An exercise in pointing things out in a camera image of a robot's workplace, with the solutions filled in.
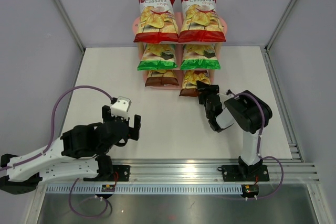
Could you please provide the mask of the brown Chuba chips bag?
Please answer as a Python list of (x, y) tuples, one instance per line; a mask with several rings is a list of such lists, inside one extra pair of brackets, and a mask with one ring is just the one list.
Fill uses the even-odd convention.
[(147, 70), (143, 74), (146, 87), (179, 87), (175, 70)]
[(184, 73), (180, 96), (197, 97), (197, 81), (210, 84), (210, 78), (207, 70), (186, 70)]

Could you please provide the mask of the green Chuba chips bag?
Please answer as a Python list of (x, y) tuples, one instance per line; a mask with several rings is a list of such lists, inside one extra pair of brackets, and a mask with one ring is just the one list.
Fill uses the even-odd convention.
[(183, 45), (181, 70), (219, 70), (220, 68), (214, 45)]
[(137, 70), (171, 70), (177, 68), (175, 45), (146, 44)]

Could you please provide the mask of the red Chuba chips bag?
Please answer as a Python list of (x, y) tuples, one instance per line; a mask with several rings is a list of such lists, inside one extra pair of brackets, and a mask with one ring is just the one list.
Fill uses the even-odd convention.
[(217, 0), (181, 0), (183, 23), (180, 43), (225, 42), (224, 27), (216, 10)]
[(134, 42), (176, 43), (179, 29), (173, 10), (175, 0), (138, 0), (140, 17)]

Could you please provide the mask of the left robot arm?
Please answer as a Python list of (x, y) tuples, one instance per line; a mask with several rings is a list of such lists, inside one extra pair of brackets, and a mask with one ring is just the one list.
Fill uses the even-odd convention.
[(117, 180), (118, 173), (107, 153), (114, 146), (123, 147), (128, 140), (139, 139), (141, 116), (135, 115), (134, 126), (130, 126), (129, 119), (113, 115), (105, 105), (102, 119), (102, 122), (75, 126), (49, 147), (23, 156), (2, 155), (1, 168), (7, 171), (1, 177), (1, 190), (20, 195), (57, 180)]

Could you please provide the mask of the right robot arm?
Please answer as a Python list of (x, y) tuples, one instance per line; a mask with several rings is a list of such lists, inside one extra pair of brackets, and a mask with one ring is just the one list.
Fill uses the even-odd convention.
[(225, 182), (268, 182), (268, 168), (261, 157), (261, 135), (272, 118), (272, 110), (248, 90), (237, 95), (230, 90), (222, 99), (218, 85), (197, 81), (198, 101), (215, 132), (237, 124), (243, 131), (243, 149), (234, 165), (217, 168)]

